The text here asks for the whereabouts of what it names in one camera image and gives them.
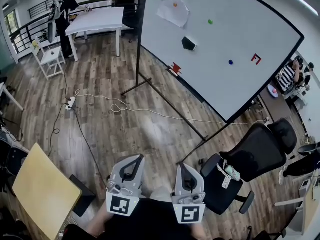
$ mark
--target chair armrest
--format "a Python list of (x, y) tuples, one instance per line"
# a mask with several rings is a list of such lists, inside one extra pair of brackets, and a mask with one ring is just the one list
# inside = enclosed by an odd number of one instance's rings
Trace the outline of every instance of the chair armrest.
[(217, 167), (217, 164), (221, 161), (221, 159), (221, 156), (218, 154), (214, 154), (213, 156), (211, 156), (210, 159), (202, 167), (200, 171), (201, 175), (203, 177), (207, 177), (214, 170), (214, 168)]
[[(242, 202), (242, 200), (239, 200), (239, 198), (241, 198), (241, 196), (237, 196), (235, 198), (235, 200)], [(243, 203), (243, 205), (241, 206), (239, 213), (241, 214), (245, 214), (248, 209), (250, 208), (252, 202), (255, 199), (255, 193), (253, 191), (250, 191), (249, 195), (247, 198), (245, 198), (245, 202)]]

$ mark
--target red marking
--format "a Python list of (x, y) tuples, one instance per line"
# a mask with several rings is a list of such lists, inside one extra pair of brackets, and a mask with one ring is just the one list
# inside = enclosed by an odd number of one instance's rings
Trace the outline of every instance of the red marking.
[(176, 74), (178, 74), (178, 73), (182, 74), (182, 73), (180, 72), (180, 70), (181, 70), (181, 67), (179, 67), (176, 63), (173, 63), (173, 69), (172, 69), (172, 71), (173, 71), (174, 73), (176, 73)]
[(261, 62), (262, 58), (260, 58), (257, 54), (254, 54), (254, 56), (253, 56), (251, 61), (253, 62), (256, 59), (258, 59), (258, 62), (256, 63), (256, 65), (259, 65), (259, 63)]

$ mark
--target ceiling light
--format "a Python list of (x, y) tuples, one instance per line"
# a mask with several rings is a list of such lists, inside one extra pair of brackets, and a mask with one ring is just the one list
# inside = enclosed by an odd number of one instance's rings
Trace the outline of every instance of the ceiling light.
[(306, 6), (315, 15), (319, 16), (318, 12), (313, 7), (311, 7), (311, 5), (309, 5), (307, 2), (305, 2), (304, 0), (298, 0), (298, 1), (302, 3), (304, 6)]
[(2, 8), (2, 10), (4, 11), (5, 9), (7, 9), (9, 7), (9, 4), (5, 4), (4, 6), (3, 6), (3, 8)]

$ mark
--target white stool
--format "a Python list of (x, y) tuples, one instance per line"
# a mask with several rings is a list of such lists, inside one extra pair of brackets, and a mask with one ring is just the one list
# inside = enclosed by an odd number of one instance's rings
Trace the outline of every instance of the white stool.
[[(62, 50), (61, 47), (57, 47), (57, 48), (53, 48), (51, 50), (47, 50), (46, 52), (44, 51), (38, 37), (35, 38), (35, 40), (33, 41), (33, 43), (30, 46), (30, 49), (32, 50), (32, 53), (36, 59), (36, 61), (38, 62), (45, 78), (47, 80), (49, 80), (49, 78), (59, 75), (59, 74), (65, 74), (62, 67), (61, 67), (61, 63), (66, 64), (66, 60), (64, 58), (64, 55), (62, 54)], [(39, 51), (42, 51), (43, 53), (43, 57), (42, 60), (40, 61), (38, 58), (38, 53)], [(45, 71), (43, 68), (43, 65), (47, 64), (48, 65), (48, 70)], [(49, 71), (54, 68), (54, 72), (49, 74)]]

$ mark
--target whiteboard frame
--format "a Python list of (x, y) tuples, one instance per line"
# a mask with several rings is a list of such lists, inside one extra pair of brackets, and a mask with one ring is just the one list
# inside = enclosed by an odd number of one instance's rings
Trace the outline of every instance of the whiteboard frame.
[[(232, 122), (234, 122), (237, 118), (239, 118), (245, 111), (248, 110), (248, 108), (251, 106), (252, 101), (263, 91), (264, 88), (267, 87), (267, 85), (276, 77), (276, 75), (285, 67), (285, 65), (287, 64), (287, 62), (289, 61), (289, 59), (294, 55), (294, 53), (298, 50), (299, 46), (301, 45), (301, 43), (304, 41), (305, 36), (287, 19), (285, 18), (281, 13), (279, 13), (276, 9), (274, 9), (273, 7), (271, 7), (269, 4), (265, 3), (262, 0), (256, 0), (257, 2), (261, 3), (262, 5), (264, 5), (265, 7), (267, 7), (269, 10), (271, 10), (272, 12), (274, 12), (277, 16), (279, 16), (282, 20), (284, 20), (291, 28), (293, 28), (294, 31), (296, 31), (298, 33), (298, 35), (300, 36), (299, 41), (297, 42), (297, 44), (295, 45), (295, 47), (292, 49), (292, 51), (288, 54), (288, 56), (286, 57), (286, 59), (283, 61), (283, 63), (278, 67), (278, 69), (275, 71), (275, 73), (268, 79), (268, 81), (252, 96), (252, 98), (250, 98), (233, 116), (231, 116), (229, 119), (225, 119), (221, 116), (220, 113), (217, 112), (217, 110), (209, 103), (207, 102), (198, 92), (197, 90), (195, 90), (191, 85), (189, 85), (182, 77), (180, 77), (179, 75), (176, 76), (174, 75), (170, 70), (172, 70), (171, 66), (168, 66), (167, 64), (165, 64), (160, 58), (158, 58), (157, 56), (155, 56), (152, 51), (148, 50), (146, 47), (144, 47), (141, 44), (141, 39), (142, 39), (142, 34), (143, 34), (143, 23), (141, 25), (140, 28), (140, 32), (139, 32), (139, 40), (138, 40), (138, 46), (143, 47), (146, 51), (148, 51), (152, 56), (154, 56), (157, 60), (159, 60), (164, 66), (167, 67), (167, 71), (173, 76), (175, 77), (182, 85), (184, 85), (198, 100), (200, 100), (200, 102), (205, 102), (206, 104), (208, 104), (208, 106), (213, 109), (213, 111), (227, 124), (231, 124)], [(140, 63), (138, 63), (137, 61), (137, 74), (139, 72), (139, 66)]]

